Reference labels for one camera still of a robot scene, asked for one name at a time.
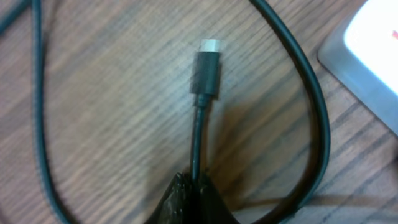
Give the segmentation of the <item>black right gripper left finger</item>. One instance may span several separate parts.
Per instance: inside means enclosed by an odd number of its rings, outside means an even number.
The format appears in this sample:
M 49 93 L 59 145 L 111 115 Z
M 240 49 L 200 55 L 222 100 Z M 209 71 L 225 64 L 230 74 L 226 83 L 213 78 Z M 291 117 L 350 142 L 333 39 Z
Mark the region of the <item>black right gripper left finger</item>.
M 193 184 L 188 173 L 176 173 L 146 224 L 194 223 Z

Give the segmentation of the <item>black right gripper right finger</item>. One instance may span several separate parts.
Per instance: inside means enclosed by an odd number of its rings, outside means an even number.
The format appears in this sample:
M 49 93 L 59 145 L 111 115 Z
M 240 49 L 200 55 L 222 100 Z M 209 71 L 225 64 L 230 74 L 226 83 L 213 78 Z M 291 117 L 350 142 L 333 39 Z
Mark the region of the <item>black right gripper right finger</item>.
M 206 174 L 202 174 L 196 184 L 197 217 L 200 224 L 239 224 L 229 211 L 214 183 Z

